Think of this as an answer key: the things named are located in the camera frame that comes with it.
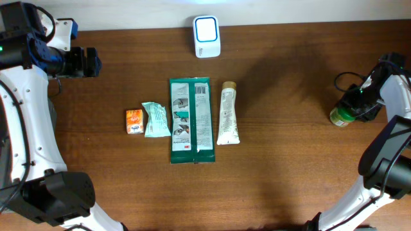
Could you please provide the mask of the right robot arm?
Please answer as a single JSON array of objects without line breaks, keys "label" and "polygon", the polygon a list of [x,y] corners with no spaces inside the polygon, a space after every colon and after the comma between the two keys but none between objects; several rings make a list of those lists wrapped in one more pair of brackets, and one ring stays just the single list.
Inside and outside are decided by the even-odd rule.
[{"label": "right robot arm", "polygon": [[364,151],[354,185],[325,212],[303,225],[303,230],[361,230],[374,212],[410,194],[410,159],[402,152],[410,147],[410,72],[405,56],[380,56],[359,85],[352,84],[330,112],[339,127],[353,121],[372,121],[386,109],[387,125]]}]

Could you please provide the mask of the mint green packet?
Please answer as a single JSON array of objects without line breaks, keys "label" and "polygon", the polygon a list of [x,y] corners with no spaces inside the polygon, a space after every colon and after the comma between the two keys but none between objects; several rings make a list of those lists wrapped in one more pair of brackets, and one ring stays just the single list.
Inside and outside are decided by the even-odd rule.
[{"label": "mint green packet", "polygon": [[168,128],[166,109],[155,102],[145,102],[142,106],[148,114],[144,136],[146,138],[169,137],[171,132]]}]

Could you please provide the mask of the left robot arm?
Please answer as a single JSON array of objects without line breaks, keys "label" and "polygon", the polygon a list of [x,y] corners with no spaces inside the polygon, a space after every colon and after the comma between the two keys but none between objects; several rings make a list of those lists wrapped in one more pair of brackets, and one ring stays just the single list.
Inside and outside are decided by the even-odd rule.
[{"label": "left robot arm", "polygon": [[92,180],[59,152],[50,80],[97,77],[93,47],[73,47],[78,25],[21,1],[1,5],[1,210],[67,230],[124,230],[96,203]]}]

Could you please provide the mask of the small orange box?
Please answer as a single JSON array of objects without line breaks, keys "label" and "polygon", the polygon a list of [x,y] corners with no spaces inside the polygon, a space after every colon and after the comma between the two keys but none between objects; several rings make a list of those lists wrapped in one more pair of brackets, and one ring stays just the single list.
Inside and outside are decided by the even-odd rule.
[{"label": "small orange box", "polygon": [[144,133],[143,111],[141,109],[126,111],[127,134]]}]

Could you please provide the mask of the white tube with gold cap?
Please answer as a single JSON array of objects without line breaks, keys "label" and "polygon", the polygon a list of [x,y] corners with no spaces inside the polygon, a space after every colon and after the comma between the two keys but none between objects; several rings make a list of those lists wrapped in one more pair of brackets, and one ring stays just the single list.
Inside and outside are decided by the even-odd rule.
[{"label": "white tube with gold cap", "polygon": [[240,143],[235,102],[236,83],[226,81],[222,84],[217,145]]}]

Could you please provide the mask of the green 3M package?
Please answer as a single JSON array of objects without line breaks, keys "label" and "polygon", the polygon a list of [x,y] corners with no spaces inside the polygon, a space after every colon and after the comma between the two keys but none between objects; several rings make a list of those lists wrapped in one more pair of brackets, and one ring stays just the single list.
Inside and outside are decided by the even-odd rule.
[{"label": "green 3M package", "polygon": [[171,98],[171,163],[215,161],[209,78],[173,78]]}]

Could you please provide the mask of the green lidded jar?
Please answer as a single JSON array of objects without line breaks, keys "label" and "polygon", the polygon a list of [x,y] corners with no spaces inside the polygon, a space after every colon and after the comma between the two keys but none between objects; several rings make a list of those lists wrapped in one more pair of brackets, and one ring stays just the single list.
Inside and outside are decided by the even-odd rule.
[{"label": "green lidded jar", "polygon": [[338,127],[345,127],[356,118],[344,107],[335,107],[329,114],[330,121]]}]

